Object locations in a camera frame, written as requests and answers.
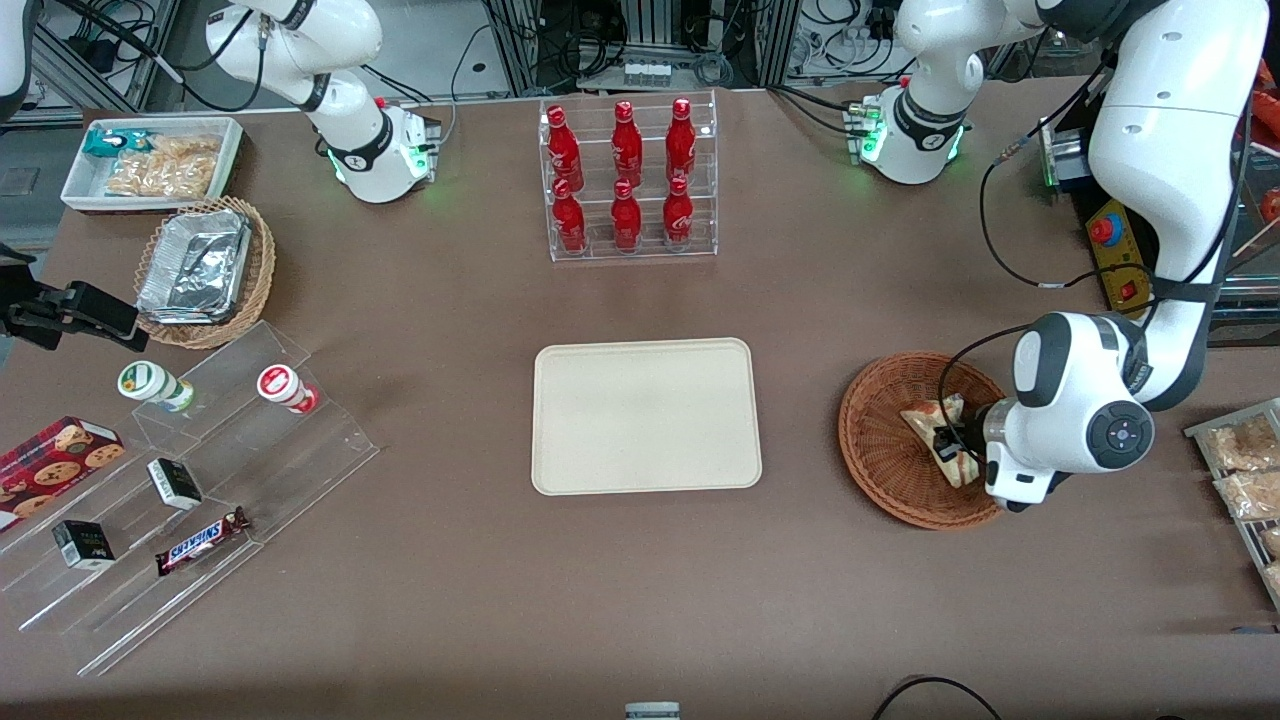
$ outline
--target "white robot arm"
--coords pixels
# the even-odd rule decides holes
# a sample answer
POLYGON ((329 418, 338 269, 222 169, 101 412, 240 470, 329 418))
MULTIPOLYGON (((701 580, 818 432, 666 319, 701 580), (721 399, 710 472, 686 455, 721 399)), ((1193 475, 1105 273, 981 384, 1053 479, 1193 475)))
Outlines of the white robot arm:
POLYGON ((884 128, 872 138, 869 161, 904 183, 942 170, 982 81, 977 56, 961 59, 966 46, 956 28, 970 41, 968 53, 1046 23, 1082 40, 1121 38, 1088 159, 1098 184, 1157 233, 1157 305, 1140 324, 1052 313, 1023 334, 1012 364, 1016 398, 984 409, 965 442, 984 445, 987 491, 1005 507, 1042 502, 1073 473, 1142 460, 1152 442, 1151 411, 1178 405, 1199 383, 1229 251, 1225 218, 1235 211, 1231 142, 1267 20, 1265 0, 904 3, 896 32, 920 53, 920 72, 906 88, 881 96, 884 128), (986 32, 963 19, 973 14, 986 32))
POLYGON ((372 61, 383 44, 365 0, 248 0, 210 15, 205 40, 211 53, 227 45, 218 64, 228 74, 261 78, 307 114, 356 197, 388 202, 430 179, 439 127, 379 106, 348 69, 372 61), (241 27, 247 13, 256 18, 241 27))

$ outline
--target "packaged bread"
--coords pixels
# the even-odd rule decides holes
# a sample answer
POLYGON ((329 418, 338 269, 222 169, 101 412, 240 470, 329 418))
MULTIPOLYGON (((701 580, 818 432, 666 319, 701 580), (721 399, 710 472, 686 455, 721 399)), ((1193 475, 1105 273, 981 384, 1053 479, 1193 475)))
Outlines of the packaged bread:
MULTIPOLYGON (((964 411, 964 398, 959 393, 952 395, 943 398, 942 405, 946 407, 947 418, 952 423, 959 423, 960 413, 964 411)), ((946 475, 951 487, 960 488, 978 479, 978 461, 968 452, 961 450, 950 460, 943 461, 933 451, 933 437, 937 434, 937 428, 946 425, 946 420, 942 418, 942 409, 938 407, 937 401, 925 400, 924 402, 916 402, 899 414, 915 430, 915 434, 924 442, 924 446, 929 448, 929 455, 933 456, 933 461, 942 470, 942 474, 946 475)))
POLYGON ((1204 445, 1222 470, 1266 470, 1280 466, 1280 441, 1266 416, 1213 428, 1204 433, 1204 445))
POLYGON ((1263 568, 1262 579, 1267 582, 1271 592, 1280 594, 1280 562, 1272 562, 1263 568))
POLYGON ((127 197, 198 200, 209 192, 221 140, 214 135, 152 135, 151 150, 122 150, 106 192, 127 197))
POLYGON ((1239 520, 1280 518, 1280 470, 1251 470, 1219 483, 1228 510, 1239 520))
POLYGON ((1272 560, 1280 560, 1280 528, 1271 528, 1262 533, 1262 547, 1267 548, 1272 560))

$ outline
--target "snickers bar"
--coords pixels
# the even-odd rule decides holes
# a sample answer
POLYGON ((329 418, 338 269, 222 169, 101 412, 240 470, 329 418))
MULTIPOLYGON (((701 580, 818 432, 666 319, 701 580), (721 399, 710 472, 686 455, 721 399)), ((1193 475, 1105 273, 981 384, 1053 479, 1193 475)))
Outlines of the snickers bar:
POLYGON ((173 573, 179 566, 195 560, 206 550, 227 538, 241 533, 247 527, 248 518, 244 516, 243 507, 237 507, 234 512, 223 515, 216 523, 182 541, 169 552, 156 553, 156 568, 160 569, 160 577, 163 578, 173 573))

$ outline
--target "coca-cola bottle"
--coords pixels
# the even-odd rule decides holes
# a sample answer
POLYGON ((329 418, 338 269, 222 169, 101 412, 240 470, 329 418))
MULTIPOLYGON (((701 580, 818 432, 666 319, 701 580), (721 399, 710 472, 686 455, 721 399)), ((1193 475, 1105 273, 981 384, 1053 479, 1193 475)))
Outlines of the coca-cola bottle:
POLYGON ((618 252, 635 255, 640 249, 640 204, 631 197, 631 183, 618 179, 613 183, 613 243, 618 252))
POLYGON ((561 238, 561 246, 570 255, 586 252, 586 220, 582 219, 582 206, 577 204, 573 193, 570 192, 568 181, 556 178, 552 183, 552 218, 556 219, 556 233, 561 238))
POLYGON ((694 123, 689 119, 691 105, 687 97, 677 97, 671 104, 671 127, 667 128, 667 181, 676 176, 689 177, 694 172, 694 123))
POLYGON ((662 224, 667 231, 666 243, 672 252, 689 250, 690 229, 694 224, 694 201, 689 199, 689 179, 671 178, 671 195, 662 204, 662 224))
POLYGON ((640 168, 644 165, 644 141, 634 119, 635 110, 626 100, 613 106, 613 165, 618 177, 640 187, 640 168))
POLYGON ((552 154, 552 170, 556 177, 568 181, 570 192, 582 190, 582 154, 577 149, 577 137, 564 124, 564 108, 552 105, 547 109, 547 123, 552 126, 547 149, 552 154))

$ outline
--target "round wicker basket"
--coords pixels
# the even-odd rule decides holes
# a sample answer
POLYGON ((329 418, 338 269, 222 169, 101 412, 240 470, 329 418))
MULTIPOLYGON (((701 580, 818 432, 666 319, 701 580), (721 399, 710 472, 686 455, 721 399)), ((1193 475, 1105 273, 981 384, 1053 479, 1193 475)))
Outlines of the round wicker basket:
MULTIPOLYGON (((225 345, 248 332, 262 315, 266 296, 271 292, 271 273, 275 270, 275 241, 271 228, 266 227, 262 215, 252 205, 236 197, 219 197, 191 208, 178 210, 179 214, 212 213, 215 210, 236 210, 253 223, 253 236, 250 238, 248 259, 244 261, 244 279, 241 283, 241 296, 236 314, 220 325, 161 325, 138 315, 138 327, 145 329, 151 340, 165 345, 178 345, 188 350, 209 350, 225 345)), ((133 273, 134 292, 142 290, 142 281, 151 268, 151 254, 155 252, 160 228, 151 233, 151 242, 142 251, 142 261, 133 273)))
MULTIPOLYGON (((914 402, 937 398, 938 377, 948 360, 934 352, 881 357, 850 383, 837 421, 840 448, 858 486, 890 515, 932 530, 972 528, 1001 511, 983 489, 986 470, 978 480, 952 488, 899 415, 914 402)), ((991 378, 964 363, 947 377, 946 393, 954 392, 968 407, 1004 397, 991 378)))

